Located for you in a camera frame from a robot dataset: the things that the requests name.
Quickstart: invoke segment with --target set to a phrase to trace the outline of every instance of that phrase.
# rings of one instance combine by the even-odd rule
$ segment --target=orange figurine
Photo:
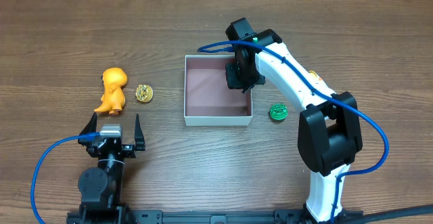
[[[124,106],[122,86],[128,81],[127,75],[120,68],[109,68],[102,74],[104,94],[101,97],[102,105],[95,112],[109,112],[117,115]]]

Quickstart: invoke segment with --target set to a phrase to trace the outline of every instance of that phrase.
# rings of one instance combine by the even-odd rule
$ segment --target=toy head
[[[109,68],[102,74],[102,81],[105,85],[123,86],[127,83],[128,77],[120,68]]]

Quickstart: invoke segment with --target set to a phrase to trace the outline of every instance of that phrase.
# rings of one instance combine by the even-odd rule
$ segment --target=wooden table
[[[253,90],[246,128],[186,127],[184,57],[226,39],[247,17],[275,30],[295,58],[359,109],[390,139],[378,171],[348,177],[342,202],[366,213],[433,202],[433,0],[0,0],[0,223],[35,223],[29,189],[35,164],[52,143],[76,135],[100,104],[102,72],[129,76],[120,116],[133,141],[139,113],[147,150],[126,161],[122,199],[133,208],[273,210],[300,208],[309,170],[297,142],[298,115],[271,84]],[[134,96],[154,88],[150,104]],[[272,104],[290,115],[269,120]],[[364,148],[352,169],[375,164],[379,135],[361,121]],[[76,142],[48,155],[36,199],[47,223],[77,211],[77,180],[95,166]],[[412,217],[392,223],[431,222]]]

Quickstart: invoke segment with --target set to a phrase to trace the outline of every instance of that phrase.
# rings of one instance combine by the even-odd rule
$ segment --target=green ball
[[[283,104],[275,104],[269,110],[269,116],[277,121],[282,122],[288,115],[287,107]]]

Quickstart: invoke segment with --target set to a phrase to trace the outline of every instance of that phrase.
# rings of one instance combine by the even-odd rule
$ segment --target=storage box
[[[229,89],[225,64],[232,55],[185,56],[183,115],[187,126],[248,126],[251,90]]]

